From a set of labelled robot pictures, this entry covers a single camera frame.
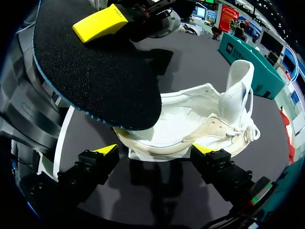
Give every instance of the red banner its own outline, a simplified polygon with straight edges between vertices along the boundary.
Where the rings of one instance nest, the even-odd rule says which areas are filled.
[[[230,21],[233,18],[238,19],[239,12],[235,11],[233,8],[223,5],[223,9],[221,11],[221,17],[219,22],[219,29],[224,32],[228,32],[230,30]]]

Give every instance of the gray platform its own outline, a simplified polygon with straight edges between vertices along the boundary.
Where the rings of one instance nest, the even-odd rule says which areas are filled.
[[[142,50],[173,51],[165,75],[159,76],[162,93],[204,83],[211,83],[219,92],[225,90],[230,66],[217,51],[219,42],[174,33],[162,39],[146,39],[137,46]],[[253,181],[262,176],[275,181],[288,165],[285,128],[275,101],[255,96],[252,118],[261,137],[234,161],[253,171]],[[123,156],[126,148],[110,127],[75,110],[63,144],[60,170],[73,166],[77,155],[85,149],[115,143],[120,145]],[[201,180],[190,162],[143,163],[123,156],[106,184],[98,186],[80,208],[122,223],[184,225],[195,229],[226,215],[231,204]]]

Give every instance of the insole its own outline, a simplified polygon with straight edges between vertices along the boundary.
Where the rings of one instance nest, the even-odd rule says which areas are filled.
[[[59,95],[92,118],[148,129],[161,113],[157,79],[123,34],[81,42],[72,26],[95,12],[86,0],[41,0],[33,37],[36,65]]]

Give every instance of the teal counter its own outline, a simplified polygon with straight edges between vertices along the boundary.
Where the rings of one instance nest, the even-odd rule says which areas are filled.
[[[255,95],[274,99],[285,83],[259,51],[244,41],[224,33],[219,52],[232,64],[236,60],[247,60],[254,65],[252,89]]]

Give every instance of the sneaker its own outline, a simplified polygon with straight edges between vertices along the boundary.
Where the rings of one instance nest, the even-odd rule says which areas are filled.
[[[162,113],[152,128],[126,131],[114,127],[114,130],[130,149],[132,159],[153,161],[156,157],[158,161],[166,161],[184,157],[193,143],[213,150],[224,149],[235,156],[260,137],[251,118],[253,73],[251,62],[235,61],[229,71],[226,92],[220,94],[206,83],[161,94]]]

